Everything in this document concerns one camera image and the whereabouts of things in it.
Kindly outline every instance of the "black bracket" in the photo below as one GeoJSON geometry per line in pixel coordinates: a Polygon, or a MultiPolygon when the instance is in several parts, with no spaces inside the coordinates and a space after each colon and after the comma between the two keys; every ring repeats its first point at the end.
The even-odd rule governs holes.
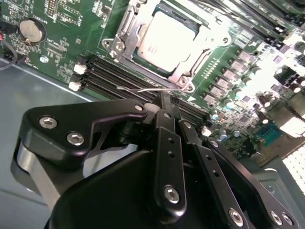
{"type": "Polygon", "coordinates": [[[115,208],[115,216],[125,221],[110,220],[120,228],[298,228],[294,217],[223,144],[213,138],[202,141],[195,128],[181,120],[169,94],[160,94],[155,104],[160,109],[146,110],[149,106],[127,99],[25,113],[12,172],[45,198],[50,190],[45,192],[39,171],[33,171],[41,168],[41,176],[56,191],[49,198],[51,207],[56,203],[51,229],[83,228],[80,225],[88,221],[96,226],[100,217],[110,220],[113,205],[120,203],[124,206],[115,208]],[[137,144],[139,151],[81,178],[86,158],[129,143],[137,144]],[[21,160],[24,155],[30,157],[21,160]],[[103,213],[92,217],[99,211],[103,213]]]}

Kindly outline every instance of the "silver screw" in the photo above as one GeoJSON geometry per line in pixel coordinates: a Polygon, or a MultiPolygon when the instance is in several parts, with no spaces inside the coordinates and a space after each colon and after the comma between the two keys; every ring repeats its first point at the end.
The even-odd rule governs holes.
{"type": "Polygon", "coordinates": [[[186,126],[187,128],[189,128],[189,129],[192,128],[191,124],[189,124],[189,123],[184,123],[184,124],[185,124],[185,126],[186,126]]]}
{"type": "Polygon", "coordinates": [[[213,145],[214,147],[218,147],[217,142],[215,142],[215,141],[211,141],[211,143],[212,143],[212,145],[213,145]]]}
{"type": "Polygon", "coordinates": [[[118,51],[122,51],[123,46],[122,46],[122,44],[117,44],[117,45],[115,46],[115,48],[116,48],[118,51]]]}
{"type": "Polygon", "coordinates": [[[274,189],[273,189],[271,186],[269,186],[269,187],[267,188],[267,190],[268,190],[268,192],[270,192],[270,194],[272,194],[272,195],[275,193],[274,189]]]}
{"type": "Polygon", "coordinates": [[[141,107],[141,106],[139,106],[139,105],[136,105],[136,106],[134,106],[135,107],[135,109],[137,109],[138,111],[142,111],[143,110],[143,107],[141,107]]]}
{"type": "Polygon", "coordinates": [[[47,62],[49,62],[49,58],[48,58],[47,56],[41,56],[41,57],[39,58],[39,60],[40,60],[41,63],[47,63],[47,62]]]}
{"type": "Polygon", "coordinates": [[[287,216],[285,213],[282,214],[283,218],[285,219],[285,221],[290,225],[293,226],[294,223],[292,222],[292,220],[290,219],[289,216],[287,216]]]}
{"type": "Polygon", "coordinates": [[[79,133],[72,132],[67,135],[67,141],[74,146],[80,146],[84,143],[84,137],[79,133]]]}
{"type": "Polygon", "coordinates": [[[167,118],[171,118],[171,115],[166,113],[166,112],[164,113],[164,116],[167,117],[167,118]]]}
{"type": "Polygon", "coordinates": [[[46,129],[53,129],[57,126],[57,121],[51,117],[43,117],[39,120],[39,124],[46,129]]]}
{"type": "Polygon", "coordinates": [[[179,202],[179,194],[176,189],[173,187],[166,187],[164,190],[165,197],[173,204],[177,204],[179,202]]]}
{"type": "Polygon", "coordinates": [[[274,220],[274,222],[277,223],[277,225],[281,226],[283,224],[282,220],[279,218],[279,216],[277,214],[275,214],[274,211],[270,211],[270,215],[272,216],[272,219],[274,220]]]}
{"type": "Polygon", "coordinates": [[[242,227],[244,225],[243,218],[234,208],[230,208],[229,215],[237,226],[242,227]]]}

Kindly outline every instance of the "black plastic part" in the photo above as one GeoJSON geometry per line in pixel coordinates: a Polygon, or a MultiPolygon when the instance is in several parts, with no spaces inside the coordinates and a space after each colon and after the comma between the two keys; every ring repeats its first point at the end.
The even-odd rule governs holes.
{"type": "Polygon", "coordinates": [[[80,82],[81,81],[81,78],[82,78],[82,75],[79,75],[79,74],[72,74],[71,78],[70,78],[70,82],[80,82]]]}
{"type": "Polygon", "coordinates": [[[293,0],[297,7],[304,8],[305,7],[305,0],[293,0]]]}
{"type": "Polygon", "coordinates": [[[12,33],[16,33],[17,32],[17,26],[16,25],[12,25],[6,21],[0,21],[0,32],[4,33],[4,34],[12,34],[12,33]]]}
{"type": "Polygon", "coordinates": [[[205,183],[210,190],[210,196],[214,200],[217,208],[219,224],[223,229],[253,228],[251,222],[248,222],[244,216],[239,204],[237,203],[229,184],[227,183],[222,170],[220,169],[213,152],[202,146],[194,128],[188,128],[185,121],[179,121],[181,134],[183,135],[183,151],[190,156],[198,174],[202,176],[202,183],[205,183]],[[230,217],[229,210],[233,208],[243,219],[243,225],[238,227],[230,217]]]}
{"type": "Polygon", "coordinates": [[[23,116],[19,138],[27,149],[53,164],[78,169],[91,150],[94,133],[118,122],[142,121],[146,116],[144,106],[133,99],[33,108],[23,116]],[[46,116],[58,120],[57,127],[41,127],[39,120],[46,116]],[[81,134],[84,143],[70,144],[67,135],[71,132],[81,134]]]}
{"type": "Polygon", "coordinates": [[[278,225],[270,217],[272,211],[283,222],[281,228],[298,228],[295,218],[288,213],[287,209],[232,156],[232,153],[223,144],[218,144],[215,147],[212,144],[213,140],[208,138],[206,145],[213,151],[231,189],[238,192],[239,202],[243,203],[243,208],[255,228],[278,228],[278,225]],[[295,224],[288,225],[282,213],[288,215],[295,224]]]}
{"type": "Polygon", "coordinates": [[[250,138],[247,138],[243,142],[243,151],[245,151],[249,157],[251,157],[253,154],[256,154],[257,150],[255,149],[250,138]]]}
{"type": "Polygon", "coordinates": [[[162,224],[147,208],[151,151],[134,152],[72,186],[56,203],[49,229],[212,229],[213,205],[184,166],[187,211],[174,224],[162,224]]]}
{"type": "Polygon", "coordinates": [[[283,69],[283,72],[276,75],[275,78],[281,85],[289,88],[298,78],[300,78],[300,75],[290,67],[286,67],[283,69]]]}
{"type": "Polygon", "coordinates": [[[176,222],[186,211],[181,139],[175,133],[175,119],[170,109],[159,110],[155,120],[153,139],[156,144],[152,150],[155,153],[155,166],[148,207],[160,222],[169,224],[176,222]],[[174,188],[178,192],[178,203],[172,203],[165,198],[166,187],[174,188]]]}

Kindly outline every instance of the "wire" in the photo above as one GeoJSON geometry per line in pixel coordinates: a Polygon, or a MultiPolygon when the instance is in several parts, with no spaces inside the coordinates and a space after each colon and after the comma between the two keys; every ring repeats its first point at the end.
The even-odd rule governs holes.
{"type": "Polygon", "coordinates": [[[5,69],[8,69],[9,67],[11,67],[14,63],[16,63],[16,61],[18,60],[18,54],[17,54],[16,50],[7,41],[5,41],[3,39],[1,32],[0,32],[0,42],[2,42],[2,44],[4,46],[6,46],[13,53],[13,59],[8,64],[0,67],[0,71],[3,71],[5,69]]]}

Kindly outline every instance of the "green circuit board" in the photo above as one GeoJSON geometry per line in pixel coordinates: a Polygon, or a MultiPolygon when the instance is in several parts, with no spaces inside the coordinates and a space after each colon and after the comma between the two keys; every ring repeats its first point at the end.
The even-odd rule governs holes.
{"type": "MultiPolygon", "coordinates": [[[[179,6],[174,0],[167,2],[179,6]]],[[[115,63],[102,46],[103,38],[113,38],[115,36],[128,3],[128,0],[4,0],[2,3],[3,20],[19,25],[25,18],[35,18],[46,29],[46,40],[34,46],[26,45],[18,33],[6,36],[5,39],[12,44],[19,54],[27,56],[26,64],[28,66],[67,84],[73,74],[77,56],[90,56],[92,54],[106,59],[146,80],[143,74],[121,63],[115,63]],[[47,57],[48,61],[42,62],[41,56],[47,57]]],[[[249,3],[260,7],[257,2],[249,1],[249,3]]],[[[279,0],[278,4],[291,12],[298,12],[287,5],[284,0],[279,0]]],[[[189,12],[189,14],[204,21],[204,19],[192,12],[189,12]]],[[[272,18],[270,12],[266,11],[265,14],[267,17],[272,18]]],[[[295,26],[277,18],[273,18],[273,20],[284,25],[289,33],[303,35],[303,31],[295,26]]],[[[263,28],[263,26],[261,26],[261,29],[268,34],[273,33],[263,28]]],[[[228,30],[232,37],[232,43],[226,47],[218,47],[211,53],[193,80],[196,87],[195,91],[190,94],[175,94],[203,111],[217,110],[220,114],[220,119],[217,121],[217,129],[213,132],[213,135],[219,135],[219,131],[226,130],[228,135],[226,144],[231,150],[236,151],[248,137],[257,137],[259,140],[261,135],[257,136],[256,133],[261,128],[265,128],[259,123],[258,117],[253,116],[253,103],[257,98],[254,94],[251,94],[249,96],[251,102],[245,103],[236,99],[232,90],[228,90],[219,99],[219,102],[210,105],[203,99],[203,95],[211,89],[215,79],[222,73],[224,67],[229,66],[230,60],[236,57],[236,52],[239,50],[242,49],[255,57],[255,61],[245,64],[247,70],[240,73],[240,79],[234,82],[234,86],[239,86],[245,91],[248,88],[246,88],[242,79],[251,74],[251,69],[257,65],[258,60],[264,62],[265,58],[269,60],[271,56],[276,57],[276,53],[273,53],[272,49],[260,39],[249,34],[249,32],[235,23],[232,23],[228,30]],[[235,108],[227,109],[223,103],[224,98],[232,99],[235,103],[235,108]],[[234,136],[234,131],[239,131],[240,135],[238,137],[234,136]]],[[[264,83],[261,78],[254,79],[254,81],[258,85],[259,83],[264,83]]],[[[105,99],[104,96],[88,89],[84,91],[98,99],[105,99]]],[[[262,89],[261,92],[268,96],[274,96],[270,107],[281,100],[289,100],[294,95],[291,90],[284,87],[279,88],[276,93],[270,89],[262,89]]]]}

